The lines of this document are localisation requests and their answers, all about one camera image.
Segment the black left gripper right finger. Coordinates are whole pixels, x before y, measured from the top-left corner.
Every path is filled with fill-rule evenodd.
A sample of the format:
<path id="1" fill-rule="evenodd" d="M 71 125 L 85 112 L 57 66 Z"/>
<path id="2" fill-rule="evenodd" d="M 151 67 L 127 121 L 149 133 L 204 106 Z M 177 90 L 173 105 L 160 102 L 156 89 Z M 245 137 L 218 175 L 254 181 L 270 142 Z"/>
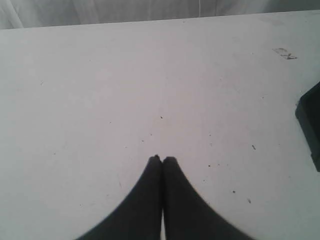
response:
<path id="1" fill-rule="evenodd" d="M 245 240 L 194 190 L 174 157 L 162 162 L 165 237 L 168 240 Z"/>

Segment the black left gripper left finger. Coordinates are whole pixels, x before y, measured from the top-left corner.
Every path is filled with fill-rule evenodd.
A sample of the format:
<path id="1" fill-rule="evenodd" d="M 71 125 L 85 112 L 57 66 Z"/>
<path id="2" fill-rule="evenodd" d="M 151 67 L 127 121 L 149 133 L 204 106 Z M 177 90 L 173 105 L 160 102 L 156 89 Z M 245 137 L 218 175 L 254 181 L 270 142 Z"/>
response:
<path id="1" fill-rule="evenodd" d="M 162 225 L 162 162 L 151 156 L 125 199 L 80 240 L 159 240 Z"/>

